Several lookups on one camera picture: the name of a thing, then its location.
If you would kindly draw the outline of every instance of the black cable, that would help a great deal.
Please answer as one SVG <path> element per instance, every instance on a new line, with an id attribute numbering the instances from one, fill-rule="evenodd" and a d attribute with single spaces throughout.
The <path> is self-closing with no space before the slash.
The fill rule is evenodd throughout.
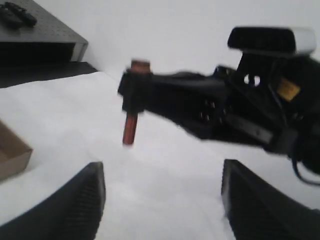
<path id="1" fill-rule="evenodd" d="M 292 168 L 293 168 L 293 171 L 294 171 L 296 177 L 300 181 L 302 181 L 303 183 L 308 184 L 308 185 L 320 187 L 320 182 L 311 181 L 311 180 L 305 179 L 303 176 L 301 176 L 299 169 L 298 169 L 298 160 L 295 157 L 292 158 Z"/>
<path id="2" fill-rule="evenodd" d="M 282 117 L 284 125 L 288 126 L 287 116 L 286 116 L 286 113 L 285 113 L 285 110 L 284 110 L 284 107 L 283 107 L 281 101 L 279 100 L 278 96 L 276 95 L 275 91 L 272 89 L 270 84 L 268 84 L 268 89 L 269 89 L 269 91 L 270 91 L 270 93 L 272 95 L 273 100 L 275 101 L 276 105 L 279 108 L 280 115 Z"/>

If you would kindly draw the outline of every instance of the copper cylinder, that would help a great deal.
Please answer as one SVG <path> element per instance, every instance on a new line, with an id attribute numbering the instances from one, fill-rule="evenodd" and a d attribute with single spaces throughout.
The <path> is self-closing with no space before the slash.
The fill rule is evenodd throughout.
<path id="1" fill-rule="evenodd" d="M 150 62 L 141 60 L 132 60 L 130 72 L 146 74 L 150 73 Z M 132 145 L 135 141 L 136 128 L 138 123 L 138 114 L 126 114 L 126 120 L 123 131 L 122 142 L 124 145 Z"/>

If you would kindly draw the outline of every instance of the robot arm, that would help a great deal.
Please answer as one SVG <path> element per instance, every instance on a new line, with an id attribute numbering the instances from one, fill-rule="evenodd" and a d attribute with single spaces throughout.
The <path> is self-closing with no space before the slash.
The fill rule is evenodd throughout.
<path id="1" fill-rule="evenodd" d="M 124 144 L 132 144 L 138 114 L 149 111 L 199 139 L 253 145 L 289 156 L 320 174 L 320 64 L 312 31 L 236 27 L 228 46 L 242 51 L 237 69 L 212 75 L 154 74 L 133 61 L 118 89 L 127 112 Z"/>

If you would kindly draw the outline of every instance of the gray shelf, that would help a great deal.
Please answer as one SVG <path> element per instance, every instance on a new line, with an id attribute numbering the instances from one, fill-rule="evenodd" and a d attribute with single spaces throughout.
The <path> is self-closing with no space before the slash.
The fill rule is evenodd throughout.
<path id="1" fill-rule="evenodd" d="M 80 61 L 88 46 L 88 41 L 57 19 L 33 0 L 7 0 L 27 9 L 37 18 L 34 28 L 22 27 L 11 30 L 0 24 L 0 43 L 74 43 L 72 61 Z"/>

